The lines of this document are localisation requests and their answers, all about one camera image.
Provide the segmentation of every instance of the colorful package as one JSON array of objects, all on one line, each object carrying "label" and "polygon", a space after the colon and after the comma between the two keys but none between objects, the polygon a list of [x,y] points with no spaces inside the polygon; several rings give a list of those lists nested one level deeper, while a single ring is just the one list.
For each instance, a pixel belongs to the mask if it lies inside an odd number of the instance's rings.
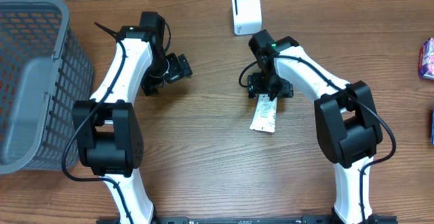
[{"label": "colorful package", "polygon": [[419,77],[434,79],[434,38],[428,39],[420,49]]}]

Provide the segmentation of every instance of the wooden surface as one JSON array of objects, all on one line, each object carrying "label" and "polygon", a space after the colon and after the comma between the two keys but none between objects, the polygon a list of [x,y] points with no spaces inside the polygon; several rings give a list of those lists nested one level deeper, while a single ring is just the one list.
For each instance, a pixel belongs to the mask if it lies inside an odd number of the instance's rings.
[{"label": "wooden surface", "polygon": [[[233,34],[231,0],[68,6],[96,70],[94,88],[115,44],[93,21],[118,30],[138,24],[141,11],[158,11],[172,29],[170,51],[190,62],[191,79],[167,85],[158,96],[140,92],[135,104],[145,139],[140,170],[160,216],[330,213],[334,172],[317,144],[312,104],[296,91],[279,100],[276,133],[249,130],[256,101],[247,99],[237,79],[254,57],[250,37]],[[397,139],[395,157],[371,170],[374,212],[396,214],[400,223],[434,223],[434,83],[417,75],[420,46],[434,36],[434,0],[262,0],[262,15],[262,27],[275,39],[291,35],[328,71],[371,87],[377,111]],[[386,138],[376,157],[390,148]],[[72,173],[92,175],[81,165]],[[72,182],[60,172],[0,176],[0,223],[93,223],[117,215],[103,183]]]}]

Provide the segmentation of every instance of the white leg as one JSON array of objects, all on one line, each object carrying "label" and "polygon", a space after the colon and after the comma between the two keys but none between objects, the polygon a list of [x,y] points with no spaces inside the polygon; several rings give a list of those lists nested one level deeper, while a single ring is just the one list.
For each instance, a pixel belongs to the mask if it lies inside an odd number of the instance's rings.
[{"label": "white leg", "polygon": [[[360,169],[372,160],[374,160],[373,157],[365,157],[354,162],[348,169],[343,168],[340,164],[334,164],[336,177],[334,210],[345,224],[362,222],[359,197]],[[369,172],[370,167],[365,170],[366,175],[363,176],[363,205],[365,206],[366,218],[372,214],[369,204]]]},{"label": "white leg", "polygon": [[[119,187],[122,190],[122,194],[127,203],[128,210],[131,212],[134,224],[149,224],[153,218],[154,206],[148,199],[146,192],[144,191],[144,185],[140,171],[134,169],[131,177],[124,177],[118,174],[106,174],[105,177],[111,178],[119,183]],[[115,199],[117,209],[121,215],[121,224],[130,224],[130,220],[127,218],[125,210],[123,209],[121,198],[117,193],[117,190],[113,187],[113,184],[107,183],[107,187]]]}]

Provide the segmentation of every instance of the wooden table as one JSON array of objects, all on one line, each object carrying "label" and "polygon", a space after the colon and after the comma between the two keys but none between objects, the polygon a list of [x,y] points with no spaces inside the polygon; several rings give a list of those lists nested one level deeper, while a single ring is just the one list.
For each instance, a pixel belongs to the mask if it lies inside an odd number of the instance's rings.
[{"label": "wooden table", "polygon": [[[256,107],[238,86],[253,61],[249,36],[233,34],[231,0],[70,1],[71,26],[95,70],[98,87],[113,59],[113,39],[93,21],[119,30],[157,11],[170,24],[170,51],[193,69],[160,90],[139,93],[145,139],[140,167],[160,216],[294,217],[329,214],[334,171],[315,136],[312,104],[299,92],[279,100],[276,133],[249,130]],[[262,0],[264,29],[291,35],[333,74],[364,80],[393,129],[397,153],[375,166],[370,202],[400,223],[433,223],[434,157],[430,145],[434,83],[417,75],[418,51],[434,36],[434,0]],[[385,139],[376,157],[391,148]],[[79,165],[76,176],[91,176]],[[61,172],[0,176],[0,223],[93,223],[118,216],[103,183],[76,183]]]}]

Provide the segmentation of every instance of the white tag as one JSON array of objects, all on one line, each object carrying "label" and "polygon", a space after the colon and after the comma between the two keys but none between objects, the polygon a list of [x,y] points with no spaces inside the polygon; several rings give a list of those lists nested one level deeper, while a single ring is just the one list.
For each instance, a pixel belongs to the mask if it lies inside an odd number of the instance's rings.
[{"label": "white tag", "polygon": [[270,101],[268,94],[259,94],[250,130],[274,132],[276,127],[276,110],[277,98]]}]

